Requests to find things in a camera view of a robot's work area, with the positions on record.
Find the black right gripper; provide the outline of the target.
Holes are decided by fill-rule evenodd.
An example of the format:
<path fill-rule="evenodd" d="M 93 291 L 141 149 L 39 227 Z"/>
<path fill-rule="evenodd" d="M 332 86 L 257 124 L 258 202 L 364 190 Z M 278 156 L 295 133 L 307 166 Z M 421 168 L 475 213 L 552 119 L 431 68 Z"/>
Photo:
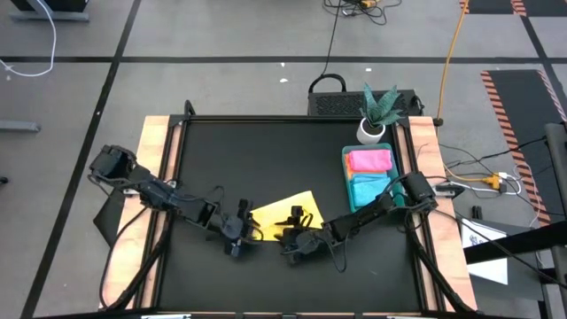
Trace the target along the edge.
<path fill-rule="evenodd" d="M 292 206 L 288 221 L 297 227 L 303 224 L 304 210 L 302 206 Z M 297 265 L 306 256 L 318 252 L 327 244 L 328 234 L 325 230 L 315 228 L 288 228 L 283 230 L 281 244 L 283 255 L 290 265 Z"/>

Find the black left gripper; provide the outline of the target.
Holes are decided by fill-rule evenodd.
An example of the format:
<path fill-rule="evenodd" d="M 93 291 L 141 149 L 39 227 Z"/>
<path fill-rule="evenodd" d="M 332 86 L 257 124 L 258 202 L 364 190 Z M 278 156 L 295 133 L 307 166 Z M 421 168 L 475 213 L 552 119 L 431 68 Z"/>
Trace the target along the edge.
<path fill-rule="evenodd" d="M 221 221 L 221 237 L 223 244 L 228 247 L 231 257 L 240 255 L 241 245 L 239 243 L 251 243 L 255 220 L 250 215 L 252 202 L 241 198 L 238 203 L 237 215 L 225 215 Z"/>

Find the yellow microfiber towel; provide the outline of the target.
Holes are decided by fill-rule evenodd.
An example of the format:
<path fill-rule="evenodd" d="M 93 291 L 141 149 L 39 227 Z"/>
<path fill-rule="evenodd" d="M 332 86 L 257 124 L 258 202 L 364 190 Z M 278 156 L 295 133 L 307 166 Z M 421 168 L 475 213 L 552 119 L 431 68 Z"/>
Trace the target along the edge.
<path fill-rule="evenodd" d="M 313 215 L 310 226 L 317 229 L 321 228 L 323 218 L 313 193 L 312 191 L 303 191 L 252 210 L 252 217 L 260 225 L 260 231 L 263 233 L 263 241 L 275 242 L 275 235 L 283 234 L 283 229 L 287 228 L 287 225 L 276 225 L 276 223 L 286 221 L 291 216 L 293 206 L 302 206 L 306 215 Z"/>

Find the blue microfiber towel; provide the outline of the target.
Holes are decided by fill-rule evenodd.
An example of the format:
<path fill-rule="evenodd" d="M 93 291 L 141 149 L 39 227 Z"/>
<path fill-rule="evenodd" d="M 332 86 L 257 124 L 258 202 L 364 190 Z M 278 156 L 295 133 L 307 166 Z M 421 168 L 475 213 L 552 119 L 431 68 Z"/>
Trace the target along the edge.
<path fill-rule="evenodd" d="M 355 174 L 351 179 L 354 207 L 366 206 L 381 194 L 391 182 L 387 174 Z"/>

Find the pink microfiber towel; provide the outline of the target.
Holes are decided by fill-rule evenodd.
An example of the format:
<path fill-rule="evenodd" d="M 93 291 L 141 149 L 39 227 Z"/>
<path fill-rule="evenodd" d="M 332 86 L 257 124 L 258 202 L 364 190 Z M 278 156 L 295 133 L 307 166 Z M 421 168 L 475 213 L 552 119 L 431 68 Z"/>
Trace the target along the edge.
<path fill-rule="evenodd" d="M 391 151 L 387 149 L 355 150 L 346 157 L 353 171 L 385 172 L 392 168 Z"/>

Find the wooden table side board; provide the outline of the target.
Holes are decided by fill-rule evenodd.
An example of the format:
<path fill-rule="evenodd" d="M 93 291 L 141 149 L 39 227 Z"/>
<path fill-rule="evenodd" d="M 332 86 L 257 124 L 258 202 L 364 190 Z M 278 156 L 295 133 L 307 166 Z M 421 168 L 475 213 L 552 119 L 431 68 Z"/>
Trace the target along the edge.
<path fill-rule="evenodd" d="M 169 116 L 146 116 L 137 146 L 137 162 L 158 175 L 167 138 Z M 152 212 L 146 209 L 113 245 L 102 280 L 102 297 L 107 306 L 127 288 L 143 263 L 144 248 L 150 231 Z"/>
<path fill-rule="evenodd" d="M 410 117 L 409 131 L 416 152 L 419 171 L 431 184 L 443 183 L 446 173 L 439 140 L 431 117 Z M 459 295 L 474 310 L 478 309 L 470 274 L 462 248 L 460 225 L 455 219 L 453 200 L 437 198 L 438 210 L 429 214 L 430 234 L 439 271 Z"/>

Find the black computer case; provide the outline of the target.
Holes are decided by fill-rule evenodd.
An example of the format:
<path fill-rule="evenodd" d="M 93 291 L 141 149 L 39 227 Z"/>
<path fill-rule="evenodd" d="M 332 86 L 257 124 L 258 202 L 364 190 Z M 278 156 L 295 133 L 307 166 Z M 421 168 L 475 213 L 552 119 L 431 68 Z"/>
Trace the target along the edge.
<path fill-rule="evenodd" d="M 322 80 L 333 79 L 340 83 L 340 91 L 315 92 Z M 392 109 L 400 110 L 402 117 L 422 116 L 424 105 L 412 89 L 399 90 Z M 338 74 L 324 74 L 313 80 L 308 88 L 307 114 L 310 116 L 360 117 L 359 108 L 364 102 L 362 91 L 348 91 L 346 81 Z"/>

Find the potted snake plant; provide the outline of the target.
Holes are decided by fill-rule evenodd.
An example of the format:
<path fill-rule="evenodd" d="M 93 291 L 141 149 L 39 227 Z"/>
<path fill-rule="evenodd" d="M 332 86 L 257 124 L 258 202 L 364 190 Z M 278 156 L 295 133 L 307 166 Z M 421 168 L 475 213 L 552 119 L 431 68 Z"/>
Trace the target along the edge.
<path fill-rule="evenodd" d="M 385 134 L 386 127 L 402 118 L 403 111 L 395 108 L 401 96 L 396 85 L 376 99 L 372 88 L 364 83 L 363 104 L 359 108 L 362 119 L 356 137 L 361 144 L 377 144 Z"/>

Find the white paper sheet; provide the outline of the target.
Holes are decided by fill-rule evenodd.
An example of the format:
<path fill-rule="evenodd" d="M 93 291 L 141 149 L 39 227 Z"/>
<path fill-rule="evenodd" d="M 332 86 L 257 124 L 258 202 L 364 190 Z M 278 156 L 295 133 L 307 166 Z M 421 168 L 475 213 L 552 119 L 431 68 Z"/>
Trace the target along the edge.
<path fill-rule="evenodd" d="M 467 219 L 462 220 L 461 231 L 462 246 L 464 248 L 485 244 L 490 240 L 496 240 L 507 236 L 507 234 L 501 230 L 497 230 L 477 222 L 472 222 Z M 506 258 L 469 263 L 467 268 L 469 273 L 473 276 L 503 285 L 507 285 L 509 283 L 508 260 Z"/>

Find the black metal beam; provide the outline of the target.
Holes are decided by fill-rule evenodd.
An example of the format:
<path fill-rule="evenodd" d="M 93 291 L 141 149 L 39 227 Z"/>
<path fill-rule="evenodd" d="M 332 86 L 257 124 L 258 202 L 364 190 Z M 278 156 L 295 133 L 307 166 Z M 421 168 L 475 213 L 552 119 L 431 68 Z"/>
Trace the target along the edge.
<path fill-rule="evenodd" d="M 535 253 L 559 245 L 567 245 L 567 221 L 491 240 L 488 243 L 467 247 L 463 251 L 467 263 L 471 264 L 521 253 Z"/>

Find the grey furniture foot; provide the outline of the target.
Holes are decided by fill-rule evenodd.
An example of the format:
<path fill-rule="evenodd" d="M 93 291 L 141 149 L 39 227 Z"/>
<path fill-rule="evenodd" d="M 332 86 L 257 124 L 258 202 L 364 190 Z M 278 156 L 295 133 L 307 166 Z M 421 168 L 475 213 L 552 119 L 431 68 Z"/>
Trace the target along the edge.
<path fill-rule="evenodd" d="M 0 131 L 38 133 L 41 126 L 33 121 L 0 120 Z"/>

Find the large striped black floor mat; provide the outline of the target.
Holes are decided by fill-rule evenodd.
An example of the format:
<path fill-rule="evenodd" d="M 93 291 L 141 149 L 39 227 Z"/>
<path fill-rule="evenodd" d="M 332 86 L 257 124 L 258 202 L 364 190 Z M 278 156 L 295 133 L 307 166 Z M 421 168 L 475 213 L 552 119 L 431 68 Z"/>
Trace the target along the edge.
<path fill-rule="evenodd" d="M 540 70 L 480 73 L 502 134 L 515 162 L 537 226 L 565 219 L 563 202 L 546 142 L 545 126 L 567 120 L 546 75 Z"/>

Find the grey desk base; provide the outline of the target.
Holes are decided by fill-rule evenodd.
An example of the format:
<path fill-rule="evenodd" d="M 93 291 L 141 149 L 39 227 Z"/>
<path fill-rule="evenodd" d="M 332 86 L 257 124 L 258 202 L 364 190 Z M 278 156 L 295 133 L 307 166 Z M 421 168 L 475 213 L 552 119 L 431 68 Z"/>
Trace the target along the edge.
<path fill-rule="evenodd" d="M 85 8 L 89 0 L 11 0 L 17 11 L 14 20 L 58 20 L 89 22 Z"/>

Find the narrow striped black floor mat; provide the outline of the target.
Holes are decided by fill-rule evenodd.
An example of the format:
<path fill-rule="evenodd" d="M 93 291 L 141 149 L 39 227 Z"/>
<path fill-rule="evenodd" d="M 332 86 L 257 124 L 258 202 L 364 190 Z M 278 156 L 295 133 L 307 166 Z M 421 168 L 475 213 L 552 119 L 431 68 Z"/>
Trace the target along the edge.
<path fill-rule="evenodd" d="M 459 0 L 466 14 L 567 17 L 567 0 Z"/>

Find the black table frame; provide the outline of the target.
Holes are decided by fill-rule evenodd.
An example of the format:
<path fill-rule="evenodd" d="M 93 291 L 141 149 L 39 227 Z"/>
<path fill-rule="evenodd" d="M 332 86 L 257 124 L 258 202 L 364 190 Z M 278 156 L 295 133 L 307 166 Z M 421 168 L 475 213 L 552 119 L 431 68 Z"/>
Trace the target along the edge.
<path fill-rule="evenodd" d="M 223 188 L 223 208 L 241 198 L 264 206 L 312 191 L 322 216 L 349 211 L 339 161 L 355 141 L 352 118 L 309 116 L 169 116 L 159 173 L 191 194 Z M 401 220 L 385 217 L 348 242 L 347 268 L 336 256 L 290 266 L 276 243 L 242 259 L 224 254 L 202 230 L 175 222 L 162 258 L 140 287 L 136 304 L 207 315 L 377 315 L 450 305 L 411 252 Z"/>

